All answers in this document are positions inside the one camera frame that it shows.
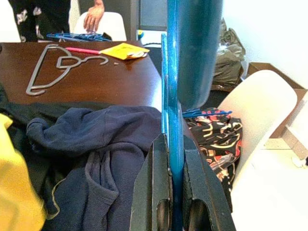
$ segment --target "yellow paper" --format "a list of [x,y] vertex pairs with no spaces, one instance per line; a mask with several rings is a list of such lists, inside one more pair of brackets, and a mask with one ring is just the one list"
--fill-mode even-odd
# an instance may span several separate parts
[[106,54],[106,55],[110,55],[112,57],[118,58],[118,59],[132,59],[132,58],[137,58],[137,57],[131,57],[129,56],[129,54],[138,54],[140,52],[144,52],[147,53],[150,50],[142,48],[142,47],[137,47],[137,46],[133,46],[127,43],[121,43],[117,46],[105,49],[100,51],[101,54]]

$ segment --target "wooden table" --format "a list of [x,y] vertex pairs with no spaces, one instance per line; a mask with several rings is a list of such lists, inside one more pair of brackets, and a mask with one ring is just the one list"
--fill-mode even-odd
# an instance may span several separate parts
[[[120,42],[63,42],[62,47],[80,47],[93,50],[118,45]],[[140,46],[139,42],[128,42]],[[161,110],[161,77],[149,56],[122,61],[108,57],[109,62],[99,65],[101,59],[88,60],[73,68],[56,85],[40,96],[26,95],[26,88],[36,63],[47,43],[2,43],[0,53],[0,82],[9,101],[15,103],[47,102],[106,102],[123,105],[145,105]],[[81,59],[90,54],[72,52]],[[56,68],[61,50],[48,50],[35,85],[48,84],[62,72]],[[63,61],[73,64],[74,60]]]

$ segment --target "cardboard box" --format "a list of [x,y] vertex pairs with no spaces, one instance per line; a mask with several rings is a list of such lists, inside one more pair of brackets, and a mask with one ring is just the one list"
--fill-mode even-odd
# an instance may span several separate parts
[[[299,84],[295,83],[293,80],[291,80],[287,75],[285,75],[283,72],[278,70],[276,67],[269,63],[249,63],[248,71],[247,71],[247,77],[249,77],[251,74],[260,71],[260,70],[271,70],[276,72],[278,75],[280,75],[295,91],[297,94],[297,103],[294,108],[294,110],[297,108],[299,102],[303,99],[304,95],[306,94],[307,90],[304,89]],[[270,138],[279,138],[282,135],[282,131],[287,124],[288,120],[291,117],[291,114],[294,112],[294,110],[289,114],[289,116],[278,126],[278,128],[273,132]]]

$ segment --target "white floor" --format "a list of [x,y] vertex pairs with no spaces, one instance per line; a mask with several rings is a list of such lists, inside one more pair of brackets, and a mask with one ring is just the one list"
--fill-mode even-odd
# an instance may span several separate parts
[[270,139],[254,154],[232,192],[237,231],[308,230],[308,169],[296,168],[293,156],[283,139]]

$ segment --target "patterned pants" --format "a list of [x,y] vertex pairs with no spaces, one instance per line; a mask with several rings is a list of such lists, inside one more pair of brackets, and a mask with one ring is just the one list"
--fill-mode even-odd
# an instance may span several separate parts
[[22,42],[69,32],[70,0],[9,0]]

